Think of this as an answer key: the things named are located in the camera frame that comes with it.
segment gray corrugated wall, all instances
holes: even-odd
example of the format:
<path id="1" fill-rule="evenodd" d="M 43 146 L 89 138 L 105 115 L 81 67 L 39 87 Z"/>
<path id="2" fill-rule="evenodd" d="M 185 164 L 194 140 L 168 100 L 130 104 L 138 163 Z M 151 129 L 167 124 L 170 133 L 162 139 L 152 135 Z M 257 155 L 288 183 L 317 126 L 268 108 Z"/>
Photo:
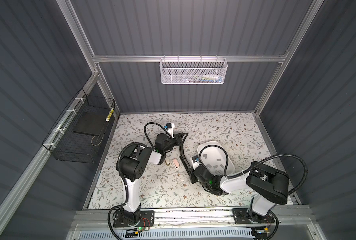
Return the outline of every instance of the gray corrugated wall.
<path id="1" fill-rule="evenodd" d="M 72 0 L 96 55 L 279 55 L 311 0 Z M 156 63 L 101 63 L 121 112 L 254 110 L 276 63 L 220 85 L 164 85 Z"/>
<path id="2" fill-rule="evenodd" d="M 101 63 L 126 112 L 254 110 L 278 63 L 229 63 L 224 84 L 162 84 L 158 63 Z"/>
<path id="3" fill-rule="evenodd" d="M 0 204 L 90 75 L 56 1 L 0 1 Z M 1 239 L 63 237 L 94 168 L 49 159 Z"/>
<path id="4" fill-rule="evenodd" d="M 307 162 L 297 192 L 327 237 L 356 239 L 356 1 L 325 1 L 261 117 L 278 152 Z M 302 166 L 283 164 L 297 182 Z"/>

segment leaf pattern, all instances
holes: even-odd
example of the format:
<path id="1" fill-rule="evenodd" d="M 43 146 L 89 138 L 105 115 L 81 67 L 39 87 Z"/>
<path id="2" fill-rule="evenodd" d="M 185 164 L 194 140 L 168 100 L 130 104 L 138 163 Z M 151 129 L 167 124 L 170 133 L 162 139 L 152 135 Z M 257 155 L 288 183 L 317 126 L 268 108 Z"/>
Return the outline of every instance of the leaf pattern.
<path id="1" fill-rule="evenodd" d="M 174 132 L 187 132 L 184 143 L 187 159 L 197 155 L 197 147 L 208 141 L 217 141 L 227 151 L 235 172 L 270 156 L 266 143 L 251 113 L 194 113 L 194 114 L 122 114 L 114 132 L 98 183 L 91 198 L 89 209 L 109 209 L 123 203 L 122 180 L 115 170 L 120 151 L 131 142 L 147 139 L 143 126 L 147 122 L 158 122 L 162 126 L 175 123 Z M 155 141 L 162 129 L 149 125 L 147 133 Z M 216 207 L 249 205 L 255 191 L 243 189 L 218 197 L 204 191 L 199 183 L 191 184 L 185 168 L 179 159 L 179 149 L 175 147 L 168 157 L 180 163 L 178 169 L 171 163 L 167 166 L 148 164 L 140 182 L 142 208 L 157 207 Z"/>

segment floral tablecloth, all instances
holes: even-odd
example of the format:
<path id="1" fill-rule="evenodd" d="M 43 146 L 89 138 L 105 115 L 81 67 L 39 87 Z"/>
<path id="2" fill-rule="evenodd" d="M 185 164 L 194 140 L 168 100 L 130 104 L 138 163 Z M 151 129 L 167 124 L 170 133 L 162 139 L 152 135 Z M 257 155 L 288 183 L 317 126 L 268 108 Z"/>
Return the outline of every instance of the floral tablecloth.
<path id="1" fill-rule="evenodd" d="M 147 122 L 162 126 L 175 123 L 174 132 L 189 133 L 184 143 L 187 159 L 198 154 L 196 149 L 200 144 L 211 140 L 219 142 L 228 152 L 235 172 L 246 169 L 252 161 L 270 156 L 252 113 L 124 114 L 118 121 L 89 209 L 109 209 L 123 203 L 122 180 L 115 170 L 117 157 L 131 142 L 149 145 L 143 133 Z M 152 142 L 161 132 L 158 126 L 148 126 Z M 178 147 L 167 155 L 180 162 Z M 190 183 L 182 164 L 179 169 L 173 164 L 148 164 L 140 183 L 142 208 L 249 205 L 254 194 L 252 189 L 237 190 L 222 197 L 209 194 L 199 183 Z"/>

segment white mesh basket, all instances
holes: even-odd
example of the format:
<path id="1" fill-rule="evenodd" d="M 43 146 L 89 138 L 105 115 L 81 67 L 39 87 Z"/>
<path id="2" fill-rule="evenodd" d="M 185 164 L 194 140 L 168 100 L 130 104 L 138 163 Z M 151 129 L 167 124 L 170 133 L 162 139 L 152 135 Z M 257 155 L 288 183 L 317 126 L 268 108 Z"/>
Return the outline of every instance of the white mesh basket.
<path id="1" fill-rule="evenodd" d="M 163 84 L 222 84 L 226 76 L 225 58 L 214 60 L 178 59 L 166 61 L 161 58 L 161 82 Z"/>

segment black wire basket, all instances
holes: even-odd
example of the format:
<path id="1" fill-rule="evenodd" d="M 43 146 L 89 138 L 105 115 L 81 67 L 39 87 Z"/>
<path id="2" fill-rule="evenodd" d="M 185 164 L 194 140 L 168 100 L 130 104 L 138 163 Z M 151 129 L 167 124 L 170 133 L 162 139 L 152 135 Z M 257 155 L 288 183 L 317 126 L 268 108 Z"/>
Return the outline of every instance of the black wire basket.
<path id="1" fill-rule="evenodd" d="M 114 108 L 114 99 L 85 94 L 73 110 L 67 110 L 69 115 L 65 122 L 58 129 L 52 130 L 56 131 L 52 143 L 43 142 L 42 145 L 60 161 L 99 162 L 115 121 Z M 99 120 L 86 122 L 86 119 L 92 118 Z M 96 133 L 83 132 L 88 125 L 94 127 Z"/>

